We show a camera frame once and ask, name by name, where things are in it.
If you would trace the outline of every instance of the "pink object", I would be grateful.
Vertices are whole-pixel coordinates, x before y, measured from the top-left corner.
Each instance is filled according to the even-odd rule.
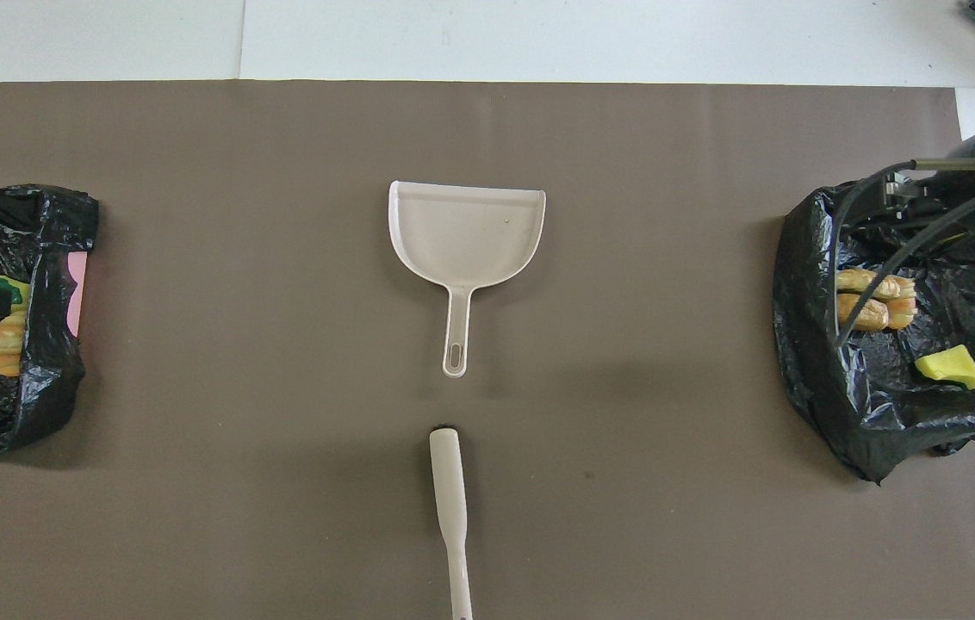
[[[71,296],[70,306],[66,308],[66,328],[75,337],[78,335],[78,323],[82,320],[82,293],[85,290],[85,251],[72,251],[66,255],[66,268],[71,272],[71,278],[77,286]]]

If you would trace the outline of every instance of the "brown table mat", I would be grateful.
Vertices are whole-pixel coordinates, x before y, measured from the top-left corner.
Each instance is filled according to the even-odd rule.
[[[975,446],[858,482],[770,326],[780,216],[957,141],[949,90],[0,84],[0,185],[102,201],[78,411],[0,458],[0,617],[447,617],[441,421],[483,619],[975,617]],[[548,194],[461,380],[395,179]]]

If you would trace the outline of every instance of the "white dustpan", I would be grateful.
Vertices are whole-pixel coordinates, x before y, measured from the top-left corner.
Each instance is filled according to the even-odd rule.
[[[545,222],[538,189],[461,188],[393,181],[388,229],[409,270],[449,291],[441,369],[464,374],[472,291],[498,285],[534,257]]]

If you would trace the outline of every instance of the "trash bag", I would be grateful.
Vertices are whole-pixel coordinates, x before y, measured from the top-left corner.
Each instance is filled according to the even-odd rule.
[[[975,441],[975,389],[932,381],[914,366],[918,357],[959,344],[975,360],[975,213],[898,270],[916,280],[912,325],[854,331],[837,346],[829,253],[837,251],[838,270],[878,270],[917,231],[846,226],[831,247],[835,208],[853,186],[816,189],[786,216],[774,265],[774,333],[796,411],[839,462],[880,483],[916,452],[949,455]]]
[[[0,275],[30,285],[22,372],[0,376],[0,452],[58,431],[70,419],[85,376],[66,313],[77,284],[67,254],[90,251],[97,200],[70,189],[0,189]]]

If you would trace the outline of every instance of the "yellow sponge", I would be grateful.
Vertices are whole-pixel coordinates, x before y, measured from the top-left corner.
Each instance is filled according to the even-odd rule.
[[[916,369],[936,381],[956,381],[967,389],[975,388],[975,363],[964,344],[918,358]]]

